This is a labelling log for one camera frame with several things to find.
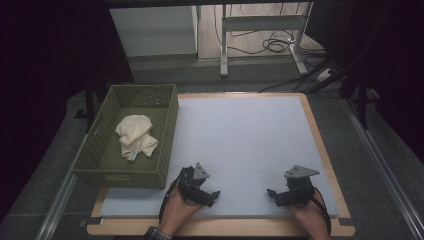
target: white cloth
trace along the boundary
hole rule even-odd
[[[115,132],[120,136],[122,156],[134,160],[142,152],[150,157],[159,141],[150,136],[153,127],[150,118],[144,115],[125,117],[116,127]]]

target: green plastic crate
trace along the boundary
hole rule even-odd
[[[113,85],[90,128],[72,172],[92,187],[164,189],[178,115],[175,85]],[[116,126],[129,115],[145,115],[159,140],[152,156],[121,155]]]

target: gray carpet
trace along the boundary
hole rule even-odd
[[[246,62],[232,61],[229,76],[219,76],[216,62],[153,64],[149,69],[133,61],[137,83],[175,83],[178,92],[257,92],[265,87],[297,78],[297,69],[290,59]],[[299,81],[281,85],[270,91],[291,92]],[[333,239],[414,239],[401,212],[393,201],[370,154],[338,98],[336,82],[308,96],[309,103],[338,177],[347,206],[356,226],[349,238]],[[69,169],[85,136],[85,119],[75,119],[85,108],[83,93],[68,102],[66,118],[38,169],[22,191],[19,199],[4,218],[0,239],[34,239],[49,210],[66,171]],[[420,212],[424,212],[424,167],[411,150],[381,119],[372,105],[368,106],[370,133],[387,157],[393,173]],[[91,236],[84,220],[92,210],[98,189],[77,181],[53,239],[113,239]]]

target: table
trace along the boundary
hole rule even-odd
[[[325,168],[327,178],[332,187],[339,214],[331,220],[333,236],[352,236],[355,227],[350,225],[350,213],[341,193],[330,159],[321,139],[307,98],[296,93],[222,93],[222,94],[180,94],[179,98],[252,98],[295,96],[302,103],[319,155]],[[108,189],[101,189],[94,205],[91,220],[87,225],[92,235],[143,235],[149,226],[157,226],[156,218],[101,218],[100,209]],[[305,236],[306,233],[292,217],[258,218],[258,219],[193,219],[178,231],[176,236]]]

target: cloth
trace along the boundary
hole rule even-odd
[[[159,144],[157,139],[150,136],[152,127],[150,118],[144,115],[125,117],[115,129],[120,136],[122,156],[134,160],[138,153],[143,152],[150,157]]]
[[[141,239],[142,240],[171,240],[172,237],[163,234],[155,227],[149,227],[149,229],[147,229],[147,232],[143,235]]]

